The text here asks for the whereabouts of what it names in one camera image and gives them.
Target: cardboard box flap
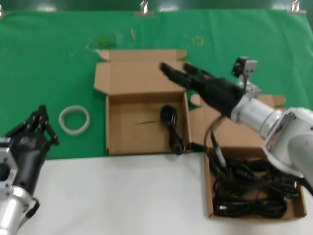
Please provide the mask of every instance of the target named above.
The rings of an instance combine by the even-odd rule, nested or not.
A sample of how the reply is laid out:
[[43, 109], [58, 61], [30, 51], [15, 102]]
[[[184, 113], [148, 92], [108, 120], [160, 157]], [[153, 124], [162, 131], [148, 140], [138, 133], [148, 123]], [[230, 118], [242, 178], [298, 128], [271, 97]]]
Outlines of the cardboard box flap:
[[186, 50], [102, 50], [100, 57], [108, 61], [176, 61], [187, 56]]
[[110, 93], [111, 65], [109, 63], [98, 63], [93, 87], [103, 93]]
[[[270, 107], [282, 106], [286, 102], [282, 95], [262, 94], [259, 96], [259, 100]], [[189, 119], [192, 143], [203, 146], [206, 129], [215, 118], [220, 116], [220, 113], [209, 107], [202, 99], [200, 103], [200, 108], [189, 111]], [[219, 126], [214, 134], [222, 148], [259, 148], [264, 144], [258, 133], [243, 124], [236, 124], [228, 119]]]
[[110, 95], [183, 91], [159, 70], [159, 63], [181, 69], [178, 60], [186, 55], [185, 50], [103, 50], [101, 58], [110, 62], [97, 64], [94, 88]]

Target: metal mount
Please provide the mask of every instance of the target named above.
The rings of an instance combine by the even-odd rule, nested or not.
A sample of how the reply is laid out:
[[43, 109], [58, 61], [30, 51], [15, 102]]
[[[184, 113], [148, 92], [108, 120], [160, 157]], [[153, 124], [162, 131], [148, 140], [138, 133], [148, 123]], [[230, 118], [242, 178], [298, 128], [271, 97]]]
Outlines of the metal mount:
[[5, 16], [5, 11], [2, 8], [2, 6], [0, 5], [0, 19], [2, 19]]
[[300, 10], [300, 0], [293, 0], [291, 3], [291, 9], [288, 12], [301, 15], [305, 15], [307, 13], [305, 10]]
[[154, 16], [154, 12], [148, 10], [148, 1], [143, 0], [140, 3], [140, 11], [135, 12], [135, 15], [136, 16]]
[[[10, 141], [10, 138], [1, 138], [0, 141], [3, 143], [6, 140]], [[6, 164], [10, 169], [8, 178], [5, 181], [0, 181], [0, 199], [2, 199], [10, 193], [10, 189], [18, 173], [18, 166], [9, 147], [0, 148], [0, 163]]]

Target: white tape roll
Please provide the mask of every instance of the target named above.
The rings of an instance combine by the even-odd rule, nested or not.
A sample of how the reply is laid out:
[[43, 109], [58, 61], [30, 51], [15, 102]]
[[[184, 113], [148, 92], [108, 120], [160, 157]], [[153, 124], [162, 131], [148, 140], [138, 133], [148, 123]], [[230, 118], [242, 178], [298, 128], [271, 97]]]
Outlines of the white tape roll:
[[[86, 116], [86, 122], [85, 124], [77, 129], [77, 130], [71, 130], [71, 129], [68, 129], [66, 126], [65, 126], [65, 123], [64, 123], [64, 116], [66, 114], [69, 114], [69, 113], [74, 113], [74, 112], [82, 112], [85, 114]], [[60, 116], [59, 116], [59, 124], [61, 126], [61, 128], [66, 132], [68, 133], [69, 135], [79, 135], [81, 133], [83, 133], [84, 131], [86, 131], [86, 129], [88, 128], [89, 124], [90, 124], [90, 118], [89, 118], [89, 113], [87, 111], [87, 109], [85, 109], [83, 106], [79, 106], [79, 105], [73, 105], [73, 106], [69, 106], [67, 108], [65, 108], [61, 113], [60, 113]]]

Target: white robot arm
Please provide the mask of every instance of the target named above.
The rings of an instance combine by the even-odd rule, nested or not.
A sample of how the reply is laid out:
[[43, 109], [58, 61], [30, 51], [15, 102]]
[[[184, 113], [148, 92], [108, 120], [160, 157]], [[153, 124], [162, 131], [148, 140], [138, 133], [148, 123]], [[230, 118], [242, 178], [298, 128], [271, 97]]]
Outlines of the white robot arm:
[[257, 62], [237, 59], [232, 74], [238, 84], [184, 64], [181, 72], [165, 63], [160, 69], [173, 82], [199, 93], [202, 99], [236, 123], [242, 123], [265, 140], [268, 160], [284, 173], [306, 179], [313, 186], [313, 112], [305, 108], [275, 110], [257, 99], [261, 92], [250, 80]]

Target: robotic arm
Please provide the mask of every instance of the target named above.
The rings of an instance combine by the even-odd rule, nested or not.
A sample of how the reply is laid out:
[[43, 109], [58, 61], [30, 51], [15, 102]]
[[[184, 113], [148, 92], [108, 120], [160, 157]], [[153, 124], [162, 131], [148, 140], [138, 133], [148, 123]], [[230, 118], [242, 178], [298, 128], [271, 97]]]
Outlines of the robotic arm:
[[33, 197], [39, 173], [50, 147], [58, 144], [44, 105], [0, 138], [0, 235], [15, 235], [39, 208]]
[[160, 69], [171, 81], [197, 91], [221, 115], [259, 133], [265, 140], [262, 149], [269, 162], [312, 187], [313, 112], [305, 108], [282, 112], [260, 102], [257, 96], [261, 91], [250, 82], [256, 64], [245, 57], [237, 59], [232, 74], [239, 79], [238, 84], [216, 78], [190, 64], [184, 64], [184, 72], [166, 63], [161, 63]]

